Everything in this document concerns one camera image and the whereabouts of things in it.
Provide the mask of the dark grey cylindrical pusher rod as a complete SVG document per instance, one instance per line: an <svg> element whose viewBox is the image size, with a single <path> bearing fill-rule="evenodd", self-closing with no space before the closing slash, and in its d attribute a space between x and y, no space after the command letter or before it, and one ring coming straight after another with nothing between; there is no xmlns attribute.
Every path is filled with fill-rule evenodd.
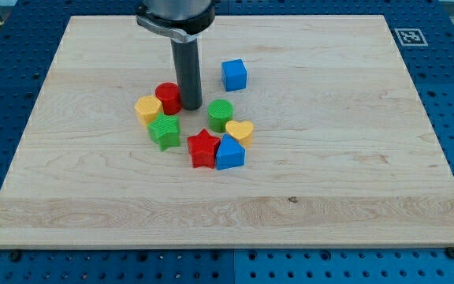
<svg viewBox="0 0 454 284"><path fill-rule="evenodd" d="M181 106L197 110L203 104L198 41L178 43L171 39L171 47Z"/></svg>

